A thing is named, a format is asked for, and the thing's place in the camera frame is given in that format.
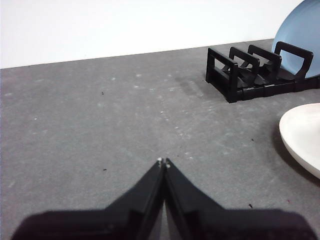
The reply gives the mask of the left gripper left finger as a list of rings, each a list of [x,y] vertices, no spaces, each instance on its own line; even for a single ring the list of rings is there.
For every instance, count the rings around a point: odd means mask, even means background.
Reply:
[[[25,218],[14,240],[146,240],[163,206],[162,158],[104,209],[46,211]]]

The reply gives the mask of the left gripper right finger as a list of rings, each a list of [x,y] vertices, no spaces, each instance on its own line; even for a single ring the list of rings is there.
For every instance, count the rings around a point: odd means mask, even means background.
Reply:
[[[280,209],[225,209],[166,158],[165,205],[170,235],[182,240],[315,240],[303,216]]]

